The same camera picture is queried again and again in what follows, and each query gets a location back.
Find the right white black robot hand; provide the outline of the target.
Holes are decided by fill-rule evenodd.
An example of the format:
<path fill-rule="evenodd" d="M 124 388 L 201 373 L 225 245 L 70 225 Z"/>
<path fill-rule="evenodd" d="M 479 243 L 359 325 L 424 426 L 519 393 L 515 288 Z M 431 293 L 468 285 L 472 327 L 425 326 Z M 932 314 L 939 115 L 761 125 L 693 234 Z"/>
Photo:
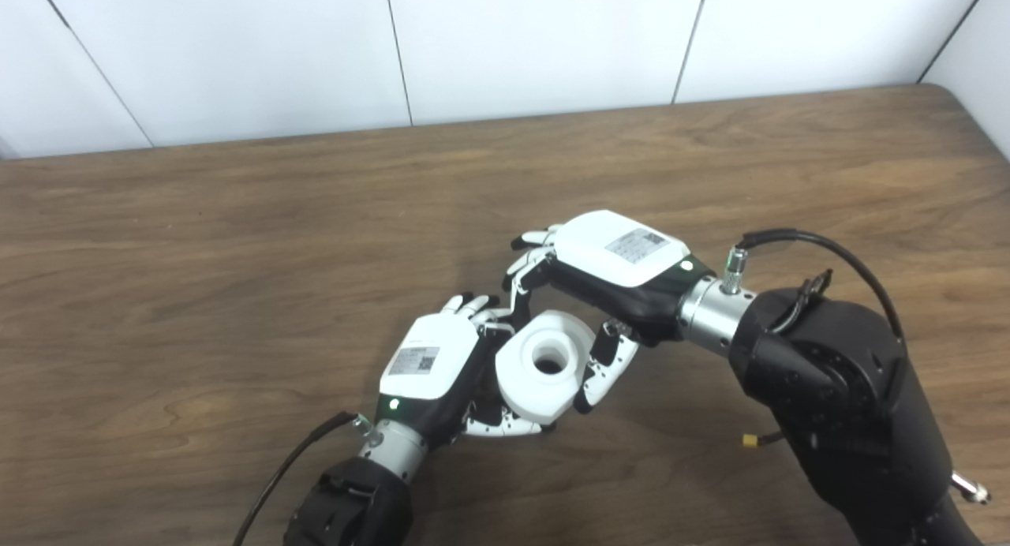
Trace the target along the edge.
<path fill-rule="evenodd" d="M 583 414 L 608 395 L 639 349 L 685 340 L 686 296 L 714 276 L 684 241 L 609 209 L 520 233 L 510 247 L 519 256 L 502 288 L 513 323 L 529 322 L 533 291 L 544 286 L 605 315 L 574 396 Z"/>

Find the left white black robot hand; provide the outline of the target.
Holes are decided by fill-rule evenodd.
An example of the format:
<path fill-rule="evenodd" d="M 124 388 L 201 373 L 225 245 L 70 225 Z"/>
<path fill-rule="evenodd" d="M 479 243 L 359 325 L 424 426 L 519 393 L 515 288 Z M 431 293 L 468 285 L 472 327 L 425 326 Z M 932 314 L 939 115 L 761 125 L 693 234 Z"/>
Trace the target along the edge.
<path fill-rule="evenodd" d="M 521 419 L 497 391 L 495 358 L 515 334 L 510 310 L 495 295 L 462 292 L 437 312 L 419 316 L 379 380 L 375 419 L 410 428 L 429 450 L 460 435 L 521 437 L 556 431 L 556 423 Z"/>

